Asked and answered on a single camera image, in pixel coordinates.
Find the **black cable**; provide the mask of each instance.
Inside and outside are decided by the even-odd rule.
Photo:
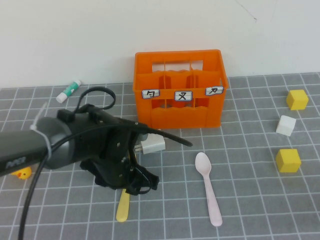
[[[32,199],[32,195],[35,191],[36,184],[38,182],[38,179],[40,177],[42,169],[44,169],[44,166],[47,162],[48,155],[46,155],[43,160],[40,162],[38,168],[35,171],[34,177],[32,179],[31,185],[29,187],[28,194],[26,195],[25,201],[24,201],[24,206],[21,214],[21,220],[20,220],[20,228],[19,228],[19,233],[18,233],[18,240],[23,240],[24,239],[24,232],[25,232],[25,226],[26,226],[26,220],[27,220],[27,214],[30,206],[30,202]]]
[[[191,142],[189,142],[189,141],[187,141],[185,139],[176,137],[176,136],[174,136],[174,135],[172,135],[170,133],[164,132],[164,131],[160,131],[160,130],[157,130],[157,129],[149,128],[147,126],[133,125],[132,123],[114,123],[114,124],[108,124],[108,125],[103,124],[103,125],[88,127],[86,129],[84,129],[83,131],[79,131],[79,132],[73,133],[73,134],[71,134],[69,136],[66,136],[66,137],[62,138],[61,140],[59,140],[58,142],[56,142],[54,145],[52,145],[52,147],[51,147],[52,153],[54,153],[64,143],[66,143],[66,142],[78,137],[79,135],[82,135],[82,134],[85,134],[87,132],[94,131],[94,130],[111,129],[111,128],[124,128],[124,129],[138,130],[138,131],[139,130],[140,131],[147,131],[147,132],[149,132],[151,134],[162,135],[164,137],[167,137],[169,139],[172,139],[172,140],[174,140],[176,142],[179,142],[179,143],[181,143],[183,145],[186,145],[186,146],[189,146],[189,147],[191,147],[193,145]],[[28,215],[28,210],[29,210],[31,199],[32,199],[32,195],[34,193],[37,181],[38,181],[38,179],[40,177],[40,173],[41,173],[42,169],[44,168],[47,160],[48,160],[48,155],[46,155],[43,158],[43,160],[40,162],[40,165],[38,166],[38,168],[37,168],[37,170],[36,170],[36,172],[34,174],[34,177],[32,179],[31,185],[29,187],[29,191],[28,191],[28,194],[26,196],[26,199],[25,199],[25,202],[24,202],[24,206],[23,206],[23,210],[22,210],[22,215],[21,215],[21,220],[20,220],[20,228],[19,228],[19,233],[18,233],[18,240],[23,240],[24,239],[25,225],[26,225],[26,220],[27,220],[27,215]],[[150,183],[149,179],[144,174],[142,174],[142,175]]]
[[[106,88],[104,86],[94,86],[94,87],[91,87],[91,88],[85,90],[80,95],[78,104],[77,104],[75,110],[73,111],[74,113],[77,113],[77,111],[79,110],[81,100],[84,98],[84,96],[87,95],[88,93],[91,93],[91,92],[94,92],[94,91],[104,92],[106,94],[109,94],[113,98],[113,101],[112,101],[112,103],[110,103],[110,105],[104,106],[104,107],[97,107],[96,110],[107,110],[107,109],[112,108],[115,105],[115,103],[116,103],[116,95],[112,90],[110,90],[109,88]]]

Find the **spoon handle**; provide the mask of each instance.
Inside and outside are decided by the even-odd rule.
[[[206,200],[208,203],[210,222],[213,226],[219,227],[222,224],[222,216],[219,210],[214,190],[211,185],[210,178],[209,176],[204,176],[203,180],[205,186]]]

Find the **white cube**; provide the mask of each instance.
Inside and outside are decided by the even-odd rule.
[[[282,115],[280,118],[280,121],[278,123],[278,126],[276,127],[275,132],[278,134],[283,134],[283,135],[290,137],[292,134],[292,131],[295,128],[295,125],[296,125],[295,118]]]

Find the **white plastic spoon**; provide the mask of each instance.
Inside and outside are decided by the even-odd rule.
[[[195,168],[203,176],[210,222],[213,226],[219,227],[222,224],[222,216],[209,178],[209,173],[211,171],[211,163],[205,153],[199,152],[196,155]]]

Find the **label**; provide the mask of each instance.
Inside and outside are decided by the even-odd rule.
[[[174,93],[174,100],[176,101],[191,101],[192,91],[176,91]]]
[[[76,82],[73,82],[63,91],[63,93],[69,97],[78,87],[79,85]]]
[[[152,99],[152,98],[159,97],[159,96],[160,96],[159,89],[142,90],[142,98],[143,99]]]
[[[205,95],[206,96],[212,96],[215,94],[222,94],[224,92],[224,87],[223,86],[211,86],[207,87],[205,89]]]

